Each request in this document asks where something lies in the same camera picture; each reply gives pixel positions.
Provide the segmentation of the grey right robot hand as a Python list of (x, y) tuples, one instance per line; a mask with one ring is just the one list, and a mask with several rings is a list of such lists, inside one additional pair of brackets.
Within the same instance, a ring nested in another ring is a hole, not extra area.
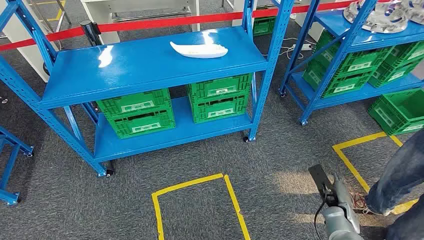
[(337, 205), (344, 210), (345, 218), (350, 223), (354, 231), (357, 234), (360, 234), (360, 223), (354, 211), (353, 198), (339, 176), (336, 173), (333, 173), (332, 176), (334, 179), (333, 186), (338, 198)]

